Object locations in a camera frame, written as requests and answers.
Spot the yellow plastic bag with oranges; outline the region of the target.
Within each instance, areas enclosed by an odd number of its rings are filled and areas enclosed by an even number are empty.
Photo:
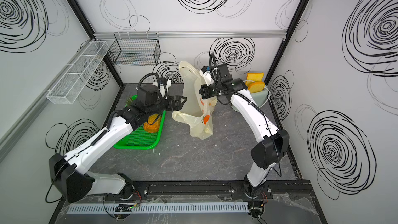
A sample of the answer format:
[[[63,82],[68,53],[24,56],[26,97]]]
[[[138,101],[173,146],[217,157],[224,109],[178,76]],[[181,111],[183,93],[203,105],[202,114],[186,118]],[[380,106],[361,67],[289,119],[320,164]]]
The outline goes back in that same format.
[[[203,99],[199,90],[205,85],[202,71],[186,61],[179,63],[179,72],[183,79],[183,96],[187,98],[180,111],[173,111],[175,121],[187,124],[190,135],[201,140],[213,135],[212,114],[217,104],[217,98]]]

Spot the pineapple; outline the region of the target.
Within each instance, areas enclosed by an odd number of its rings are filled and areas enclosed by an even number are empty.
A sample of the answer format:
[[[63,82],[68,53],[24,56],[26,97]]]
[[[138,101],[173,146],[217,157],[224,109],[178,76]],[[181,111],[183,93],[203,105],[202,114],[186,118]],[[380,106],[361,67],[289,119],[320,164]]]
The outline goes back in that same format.
[[[160,129],[163,114],[154,114],[149,116],[148,120],[144,123],[143,128],[148,133],[157,133]]]
[[[128,98],[126,100],[125,104],[126,104],[126,106],[130,106],[130,105],[134,104],[134,99],[132,97]]]

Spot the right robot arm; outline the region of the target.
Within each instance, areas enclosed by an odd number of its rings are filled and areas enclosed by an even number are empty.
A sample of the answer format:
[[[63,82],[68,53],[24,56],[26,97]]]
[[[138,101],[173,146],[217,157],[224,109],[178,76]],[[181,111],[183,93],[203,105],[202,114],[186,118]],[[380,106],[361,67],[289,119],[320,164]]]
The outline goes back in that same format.
[[[244,178],[243,188],[250,198],[261,194],[271,170],[280,166],[280,160],[287,151],[289,134],[279,130],[255,103],[246,84],[241,79],[219,84],[213,79],[205,79],[199,94],[208,99],[216,96],[223,104],[232,104],[251,128],[257,145],[251,149],[253,164]]]

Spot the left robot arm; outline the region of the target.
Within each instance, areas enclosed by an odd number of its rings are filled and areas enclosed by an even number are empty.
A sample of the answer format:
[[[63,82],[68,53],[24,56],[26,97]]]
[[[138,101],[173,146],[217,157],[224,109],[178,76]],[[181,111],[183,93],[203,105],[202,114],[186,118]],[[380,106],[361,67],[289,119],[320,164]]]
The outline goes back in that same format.
[[[167,96],[150,104],[135,100],[120,111],[114,111],[107,126],[82,145],[65,155],[54,154],[49,159],[52,185],[69,203],[91,195],[114,195],[122,201],[135,194],[133,181],[123,173],[101,174],[90,172],[95,162],[116,143],[136,131],[154,114],[180,111],[185,96]]]

